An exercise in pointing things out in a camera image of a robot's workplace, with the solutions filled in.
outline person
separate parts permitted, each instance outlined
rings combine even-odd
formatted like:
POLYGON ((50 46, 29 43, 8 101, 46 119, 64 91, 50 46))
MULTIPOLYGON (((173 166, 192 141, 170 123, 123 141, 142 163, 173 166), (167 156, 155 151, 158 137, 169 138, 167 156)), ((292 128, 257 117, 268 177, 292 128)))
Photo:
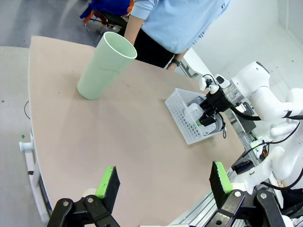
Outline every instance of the person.
POLYGON ((231 0, 135 0, 123 35, 137 60, 174 70, 231 0))

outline black shorts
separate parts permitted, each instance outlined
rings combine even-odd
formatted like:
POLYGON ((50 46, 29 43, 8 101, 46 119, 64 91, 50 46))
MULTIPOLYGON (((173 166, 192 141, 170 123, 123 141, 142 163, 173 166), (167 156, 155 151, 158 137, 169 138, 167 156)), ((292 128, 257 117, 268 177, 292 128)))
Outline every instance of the black shorts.
MULTIPOLYGON (((125 28, 118 32, 122 36, 124 33, 125 28)), ((175 55, 150 38, 142 29, 138 33, 134 47, 138 53, 137 60, 161 68, 164 68, 175 55)))

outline plastic cup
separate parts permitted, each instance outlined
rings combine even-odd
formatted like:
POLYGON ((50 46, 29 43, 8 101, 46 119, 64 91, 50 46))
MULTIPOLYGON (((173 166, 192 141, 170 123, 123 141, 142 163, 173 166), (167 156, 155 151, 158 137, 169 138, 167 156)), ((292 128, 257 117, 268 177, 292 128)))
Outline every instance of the plastic cup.
POLYGON ((78 82, 79 93, 87 99, 98 99, 136 57, 137 51, 127 39, 105 32, 78 82))

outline basket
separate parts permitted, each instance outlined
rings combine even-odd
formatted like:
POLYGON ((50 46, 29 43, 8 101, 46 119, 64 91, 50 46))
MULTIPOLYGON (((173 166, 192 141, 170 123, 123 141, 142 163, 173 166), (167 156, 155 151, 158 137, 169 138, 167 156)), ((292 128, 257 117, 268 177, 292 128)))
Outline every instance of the basket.
POLYGON ((220 127, 220 125, 222 125, 222 119, 218 114, 215 117, 217 120, 215 129, 210 129, 209 126, 198 126, 192 116, 190 116, 190 120, 188 120, 188 118, 186 120, 184 112, 187 111, 187 113, 189 113, 187 104, 198 96, 206 99, 204 94, 176 88, 165 101, 166 106, 188 145, 205 140, 223 131, 222 127, 220 127))

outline beige table surface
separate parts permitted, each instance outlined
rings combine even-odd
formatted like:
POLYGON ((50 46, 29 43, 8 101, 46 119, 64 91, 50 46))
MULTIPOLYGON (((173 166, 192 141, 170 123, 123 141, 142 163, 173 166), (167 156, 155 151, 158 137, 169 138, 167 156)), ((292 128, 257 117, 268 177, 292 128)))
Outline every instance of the beige table surface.
POLYGON ((225 117, 218 134, 188 146, 164 101, 196 80, 134 61, 99 100, 77 82, 94 48, 34 36, 29 88, 32 127, 51 206, 97 187, 106 166, 121 182, 113 216, 122 227, 166 225, 210 190, 214 159, 229 168, 244 148, 225 117))

